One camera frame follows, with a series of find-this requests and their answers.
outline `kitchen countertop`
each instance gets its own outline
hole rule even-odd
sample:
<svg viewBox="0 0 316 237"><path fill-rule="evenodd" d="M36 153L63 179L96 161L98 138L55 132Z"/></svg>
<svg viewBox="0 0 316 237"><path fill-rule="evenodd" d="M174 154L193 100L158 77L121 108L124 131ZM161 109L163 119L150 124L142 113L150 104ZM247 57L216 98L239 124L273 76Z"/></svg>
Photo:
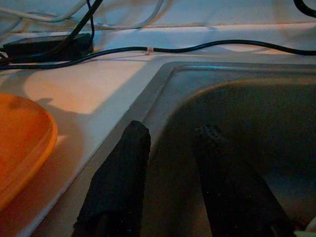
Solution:
<svg viewBox="0 0 316 237"><path fill-rule="evenodd" d="M95 44L97 50L136 45L176 48L219 39L251 39L313 49L315 33L313 23L99 31ZM12 35L5 40L32 35ZM0 214L0 236L32 234L159 68L174 61L316 63L315 57L225 45L178 55L119 53L68 68L0 72L0 93L36 101L54 116L59 129L52 156ZM67 198L60 202L71 208ZM76 217L60 220L67 212L67 208L53 208L49 221L44 221L34 236L57 236L54 231L63 230L61 223L71 230Z"/></svg>

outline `black power brick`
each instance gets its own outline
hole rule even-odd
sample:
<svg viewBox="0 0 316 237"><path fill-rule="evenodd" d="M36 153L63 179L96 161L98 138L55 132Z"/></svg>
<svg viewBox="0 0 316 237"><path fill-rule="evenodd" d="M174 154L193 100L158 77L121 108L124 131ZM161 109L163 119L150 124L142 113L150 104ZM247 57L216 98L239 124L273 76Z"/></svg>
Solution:
<svg viewBox="0 0 316 237"><path fill-rule="evenodd" d="M28 56L35 53L43 53L48 51L67 38L65 36L48 36L20 39L11 43L3 45L1 51L7 53L9 58L13 59L12 63L44 63L44 62L61 62L73 61L87 56L93 52L93 44L91 42L91 35L78 34L67 46L57 53L45 55L36 58L18 59L20 56Z"/></svg>

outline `sink basin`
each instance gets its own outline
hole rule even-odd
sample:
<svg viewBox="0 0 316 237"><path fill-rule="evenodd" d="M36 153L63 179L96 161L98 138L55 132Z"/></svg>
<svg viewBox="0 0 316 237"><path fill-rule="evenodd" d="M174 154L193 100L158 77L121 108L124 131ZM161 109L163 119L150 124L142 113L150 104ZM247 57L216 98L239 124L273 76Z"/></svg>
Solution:
<svg viewBox="0 0 316 237"><path fill-rule="evenodd" d="M313 65L165 64L54 207L50 218L63 233L71 233L84 190L131 120L142 121L152 138L142 237L211 236L191 151L194 129L207 124L238 145L292 220L316 216Z"/></svg>

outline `orange plastic lid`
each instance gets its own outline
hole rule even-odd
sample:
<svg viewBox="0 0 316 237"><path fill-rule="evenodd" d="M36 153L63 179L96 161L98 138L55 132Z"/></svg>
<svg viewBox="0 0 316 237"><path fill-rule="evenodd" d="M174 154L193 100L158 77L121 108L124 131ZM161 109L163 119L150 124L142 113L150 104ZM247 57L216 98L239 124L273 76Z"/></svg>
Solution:
<svg viewBox="0 0 316 237"><path fill-rule="evenodd" d="M31 100L0 94L0 211L40 169L56 140L49 112Z"/></svg>

